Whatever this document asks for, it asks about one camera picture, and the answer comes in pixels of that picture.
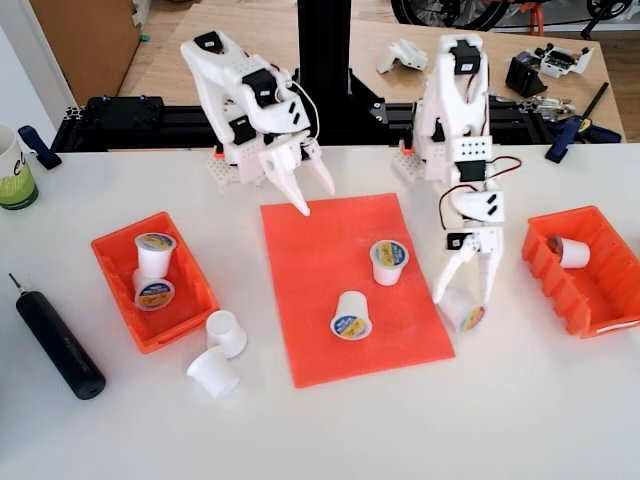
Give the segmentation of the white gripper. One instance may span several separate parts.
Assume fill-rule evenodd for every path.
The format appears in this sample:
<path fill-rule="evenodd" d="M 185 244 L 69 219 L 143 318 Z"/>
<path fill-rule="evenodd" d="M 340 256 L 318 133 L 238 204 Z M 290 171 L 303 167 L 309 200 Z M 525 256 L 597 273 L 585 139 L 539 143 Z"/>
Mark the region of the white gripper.
<path fill-rule="evenodd" d="M 458 269 L 479 254 L 482 303 L 488 304 L 503 252 L 503 228 L 501 226 L 468 227 L 446 232 L 446 248 L 449 256 L 439 274 L 432 292 L 432 299 L 439 304 Z"/>
<path fill-rule="evenodd" d="M 306 135 L 278 137 L 258 154 L 258 158 L 267 178 L 304 216 L 310 215 L 310 208 L 292 172 L 303 158 L 308 158 L 306 162 L 311 173 L 324 191 L 329 195 L 336 193 L 333 177 L 321 158 L 320 145 L 315 138 Z"/>

